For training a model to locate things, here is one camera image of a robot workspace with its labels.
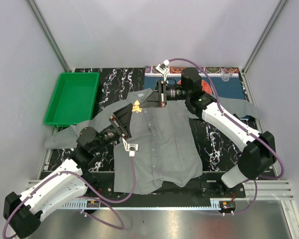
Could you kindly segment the orange flower brooch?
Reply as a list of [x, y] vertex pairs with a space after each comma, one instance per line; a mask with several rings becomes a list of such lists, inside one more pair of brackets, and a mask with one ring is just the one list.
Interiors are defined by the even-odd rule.
[[143, 109], [140, 107], [140, 102], [138, 100], [136, 100], [133, 104], [132, 107], [132, 112], [133, 113], [141, 113], [143, 111]]

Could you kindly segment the grey button shirt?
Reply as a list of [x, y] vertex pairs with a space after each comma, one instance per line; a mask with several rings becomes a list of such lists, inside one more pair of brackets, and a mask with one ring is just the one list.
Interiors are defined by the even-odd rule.
[[191, 114], [184, 101], [170, 101], [165, 108], [132, 113], [130, 143], [139, 150], [130, 161], [123, 143], [114, 147], [114, 192], [149, 194], [163, 182], [184, 187], [202, 175], [203, 166], [193, 139]]

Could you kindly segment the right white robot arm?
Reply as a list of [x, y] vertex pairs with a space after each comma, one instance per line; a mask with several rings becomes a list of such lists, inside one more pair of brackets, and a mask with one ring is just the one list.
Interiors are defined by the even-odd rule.
[[201, 81], [197, 69], [185, 68], [180, 84], [170, 85], [167, 78], [158, 81], [155, 90], [141, 102], [141, 107], [164, 108], [167, 101], [184, 100], [192, 114], [218, 128], [238, 146], [241, 158], [216, 185], [218, 195], [225, 198], [234, 192], [235, 186], [259, 178], [276, 162], [275, 138], [268, 131], [260, 133], [248, 127], [230, 114], [219, 99], [203, 90]]

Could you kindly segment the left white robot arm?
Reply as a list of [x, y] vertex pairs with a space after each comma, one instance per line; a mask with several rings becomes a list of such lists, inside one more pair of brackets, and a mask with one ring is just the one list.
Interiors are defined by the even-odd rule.
[[109, 117], [110, 125], [101, 132], [90, 126], [83, 127], [70, 158], [31, 188], [20, 194], [8, 194], [4, 199], [3, 217], [6, 223], [2, 237], [7, 238], [8, 227], [15, 232], [12, 238], [30, 236], [51, 213], [76, 198], [93, 197], [96, 194], [96, 200], [106, 207], [129, 199], [131, 194], [121, 200], [111, 200], [101, 195], [97, 191], [96, 178], [89, 169], [97, 154], [118, 139], [122, 139], [125, 151], [133, 160], [138, 146], [129, 146], [127, 143], [127, 139], [131, 138], [132, 109], [133, 104], [128, 104], [113, 112]]

